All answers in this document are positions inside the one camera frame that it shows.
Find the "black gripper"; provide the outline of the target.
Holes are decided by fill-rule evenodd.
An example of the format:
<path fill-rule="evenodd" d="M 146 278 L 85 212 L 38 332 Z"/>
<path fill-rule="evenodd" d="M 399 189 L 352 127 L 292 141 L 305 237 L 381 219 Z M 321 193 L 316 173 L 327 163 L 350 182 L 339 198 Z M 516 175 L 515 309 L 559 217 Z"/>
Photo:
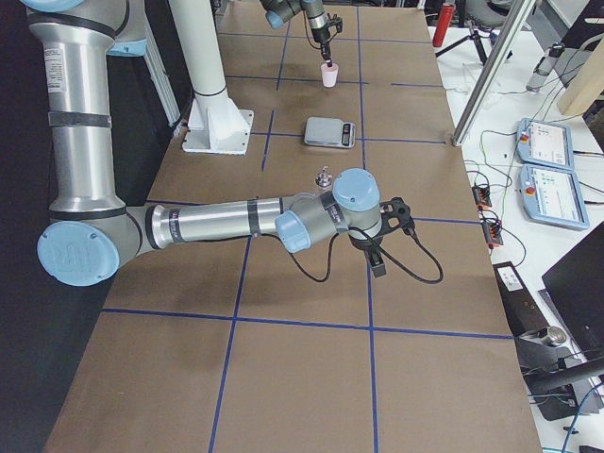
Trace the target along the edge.
<path fill-rule="evenodd" d="M 383 277 L 386 275 L 386 267 L 381 257 L 380 244 L 381 239 L 375 240 L 365 231 L 351 226 L 348 229 L 350 242 L 360 251 L 363 252 L 365 259 L 371 269 L 374 277 Z"/>
<path fill-rule="evenodd" d="M 333 61 L 331 59 L 330 50 L 330 19 L 329 18 L 310 18 L 310 31 L 312 33 L 314 41 L 319 45 L 319 50 L 325 64 L 332 66 Z"/>

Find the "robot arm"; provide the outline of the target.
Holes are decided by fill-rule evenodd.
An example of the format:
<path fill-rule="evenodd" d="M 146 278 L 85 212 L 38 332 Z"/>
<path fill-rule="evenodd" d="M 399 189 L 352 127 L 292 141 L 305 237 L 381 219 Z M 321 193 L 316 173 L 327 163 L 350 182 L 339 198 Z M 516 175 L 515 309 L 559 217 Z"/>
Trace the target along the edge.
<path fill-rule="evenodd" d="M 141 1 L 29 1 L 28 26 L 43 47 L 57 196 L 37 242 L 43 269 L 92 286 L 129 261 L 172 244 L 270 236 L 294 254 L 339 235 L 367 258 L 387 232 L 385 203 L 367 171 L 353 168 L 318 194 L 185 208 L 145 205 L 159 154 L 115 162 L 107 60 L 137 57 L 149 38 Z"/>
<path fill-rule="evenodd" d="M 328 67 L 333 65 L 330 50 L 330 29 L 341 29 L 342 21 L 334 15 L 329 16 L 321 0 L 261 0 L 265 18 L 273 29 L 280 29 L 298 13 L 303 12 L 313 40 L 319 45 L 322 59 Z"/>

